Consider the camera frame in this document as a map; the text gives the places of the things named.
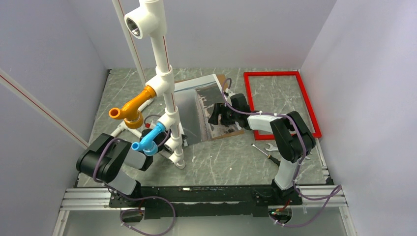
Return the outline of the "yellow black screwdriver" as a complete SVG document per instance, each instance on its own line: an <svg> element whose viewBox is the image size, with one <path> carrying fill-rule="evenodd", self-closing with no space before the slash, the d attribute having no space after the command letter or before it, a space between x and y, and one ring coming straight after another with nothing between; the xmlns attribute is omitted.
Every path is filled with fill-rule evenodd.
<svg viewBox="0 0 417 236"><path fill-rule="evenodd" d="M263 150L261 150L260 148L258 148L255 144L251 144L251 145L252 145L252 147L254 147L255 149L257 149L258 151L260 151L262 154L264 154L267 157L267 159L271 160L277 166L280 166L280 161L278 159L276 159L272 155L267 154L266 152L264 152Z"/></svg>

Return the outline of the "red picture frame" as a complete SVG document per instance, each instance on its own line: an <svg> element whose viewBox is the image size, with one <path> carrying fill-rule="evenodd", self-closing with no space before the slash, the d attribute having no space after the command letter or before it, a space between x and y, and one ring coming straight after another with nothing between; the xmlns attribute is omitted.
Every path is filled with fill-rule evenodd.
<svg viewBox="0 0 417 236"><path fill-rule="evenodd" d="M308 111L310 120L311 120L311 124L314 128L314 132L312 133L314 138L321 138L322 137L322 133L318 124L318 121L316 119L313 107L310 103L310 99L308 97L308 93L307 90L304 86L302 77L300 75L300 73L298 71L254 71L254 72L244 72L243 73L243 79L244 79L244 84L245 84L245 90L246 90L246 94L247 94L247 101L249 104L249 107L251 110L254 110L254 103L253 103L253 99L252 99L252 92L251 92L251 86L250 86L250 82L249 79L250 77L260 77L260 76L295 76L298 86L300 88L300 92L302 94L304 103L306 105L306 109Z"/></svg>

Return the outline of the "blue pipe elbow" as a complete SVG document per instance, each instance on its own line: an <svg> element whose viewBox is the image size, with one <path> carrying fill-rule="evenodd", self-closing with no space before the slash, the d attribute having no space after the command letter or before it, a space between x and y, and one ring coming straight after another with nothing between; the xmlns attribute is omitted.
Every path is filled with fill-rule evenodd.
<svg viewBox="0 0 417 236"><path fill-rule="evenodd" d="M165 130L166 127L164 124L158 122L154 129L146 134L141 141L132 143L131 149L134 151L142 151L147 156L155 155L158 152L158 145L154 139Z"/></svg>

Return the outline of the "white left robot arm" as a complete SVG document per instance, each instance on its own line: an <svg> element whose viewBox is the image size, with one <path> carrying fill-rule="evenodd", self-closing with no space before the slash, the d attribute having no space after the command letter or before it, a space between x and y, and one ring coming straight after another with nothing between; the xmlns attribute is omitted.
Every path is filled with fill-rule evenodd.
<svg viewBox="0 0 417 236"><path fill-rule="evenodd" d="M146 155L142 150L134 150L131 146L131 142L102 133L78 158L76 169L95 182L121 193L122 200L133 207L143 196L141 184L127 175L122 166L144 172L153 163L153 156Z"/></svg>

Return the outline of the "orange pipe elbow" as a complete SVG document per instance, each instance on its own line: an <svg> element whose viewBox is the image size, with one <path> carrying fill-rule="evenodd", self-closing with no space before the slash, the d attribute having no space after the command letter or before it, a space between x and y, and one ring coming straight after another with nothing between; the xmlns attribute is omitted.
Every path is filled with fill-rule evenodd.
<svg viewBox="0 0 417 236"><path fill-rule="evenodd" d="M150 86L145 86L141 93L125 103L122 108L112 108L108 114L113 119L123 120L128 128L137 129L144 123L139 107L154 97L156 97L154 89Z"/></svg>

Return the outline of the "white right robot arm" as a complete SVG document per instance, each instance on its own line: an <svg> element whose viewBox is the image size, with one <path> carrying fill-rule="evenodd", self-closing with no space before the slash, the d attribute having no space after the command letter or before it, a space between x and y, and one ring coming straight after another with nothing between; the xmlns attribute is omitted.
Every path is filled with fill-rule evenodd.
<svg viewBox="0 0 417 236"><path fill-rule="evenodd" d="M283 204L290 197L302 160L316 146L315 138L297 111L287 114L252 111L243 94L223 96L223 103L215 103L208 120L212 125L238 124L246 130L264 131L273 134L281 155L280 166L271 190L271 198Z"/></svg>

